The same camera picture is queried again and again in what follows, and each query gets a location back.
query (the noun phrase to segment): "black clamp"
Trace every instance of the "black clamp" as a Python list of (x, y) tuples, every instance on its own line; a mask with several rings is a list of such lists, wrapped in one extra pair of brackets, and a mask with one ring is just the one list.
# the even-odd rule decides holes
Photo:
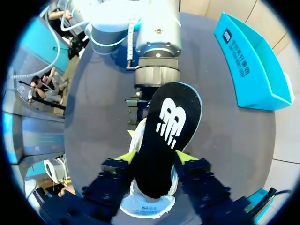
[(42, 218), (48, 224), (110, 224), (117, 214), (124, 194), (130, 189), (133, 173), (126, 160), (108, 158), (103, 171), (89, 186), (83, 187), (83, 198), (68, 191), (42, 204)]
[(223, 186), (214, 176), (206, 159), (182, 161), (176, 154), (175, 169), (203, 224), (254, 224), (252, 217), (245, 212), (250, 201), (245, 197), (232, 201), (230, 188)]
[(139, 96), (126, 97), (128, 109), (128, 130), (135, 130), (139, 122), (145, 117), (145, 108), (149, 101), (142, 100)]

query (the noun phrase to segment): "new balance logo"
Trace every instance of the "new balance logo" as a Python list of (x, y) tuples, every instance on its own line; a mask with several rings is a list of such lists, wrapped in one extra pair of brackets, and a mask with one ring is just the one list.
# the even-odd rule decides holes
[(186, 122), (186, 112), (181, 107), (176, 107), (174, 101), (170, 98), (166, 98), (160, 110), (159, 117), (164, 123), (158, 123), (156, 127), (156, 132), (162, 137), (165, 134), (165, 141), (170, 145), (171, 149), (174, 148), (176, 140), (174, 136), (179, 136)]

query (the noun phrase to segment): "person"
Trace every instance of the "person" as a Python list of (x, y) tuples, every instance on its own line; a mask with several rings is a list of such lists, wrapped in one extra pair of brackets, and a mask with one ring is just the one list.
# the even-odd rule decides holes
[[(64, 15), (64, 11), (62, 10), (62, 8), (64, 8), (64, 2), (61, 1), (61, 0), (55, 0), (49, 6), (48, 20), (49, 20), (49, 23), (50, 23), (51, 27), (61, 37), (64, 37), (64, 38), (67, 38), (67, 39), (78, 37), (78, 40), (82, 42), (83, 47), (85, 48), (86, 45), (89, 42), (89, 39), (86, 39), (85, 41), (83, 41), (85, 39), (86, 35), (80, 27), (73, 28), (70, 31), (62, 31), (61, 30), (60, 24), (61, 24), (61, 19)], [(73, 20), (73, 18), (71, 16), (71, 13), (68, 10), (66, 10), (64, 26), (65, 27), (70, 27), (70, 26), (72, 26), (76, 23), (77, 22), (75, 20)]]
[(65, 191), (68, 191), (74, 195), (76, 194), (73, 185), (68, 185), (63, 187), (63, 189), (58, 193), (58, 197), (62, 197), (65, 194)]
[(59, 91), (68, 86), (67, 81), (63, 81), (61, 75), (52, 68), (45, 73), (41, 78), (34, 76), (31, 80), (30, 86), (36, 92), (38, 98), (42, 98), (49, 102), (63, 103), (63, 98), (59, 95)]

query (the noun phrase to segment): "black insole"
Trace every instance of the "black insole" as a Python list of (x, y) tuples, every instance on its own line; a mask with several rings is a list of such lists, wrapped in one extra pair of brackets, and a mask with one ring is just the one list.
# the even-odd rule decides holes
[(197, 92), (180, 82), (167, 83), (153, 95), (133, 163), (137, 185), (145, 195), (159, 198), (170, 190), (174, 153), (183, 151), (197, 130), (201, 107)]

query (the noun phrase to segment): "black screw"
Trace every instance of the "black screw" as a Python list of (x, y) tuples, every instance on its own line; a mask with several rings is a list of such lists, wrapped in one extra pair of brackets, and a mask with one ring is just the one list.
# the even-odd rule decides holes
[(210, 200), (209, 196), (205, 196), (205, 197), (202, 198), (202, 202), (207, 202), (208, 200)]
[(109, 194), (107, 193), (104, 193), (104, 195), (102, 196), (103, 199), (107, 200), (110, 198)]

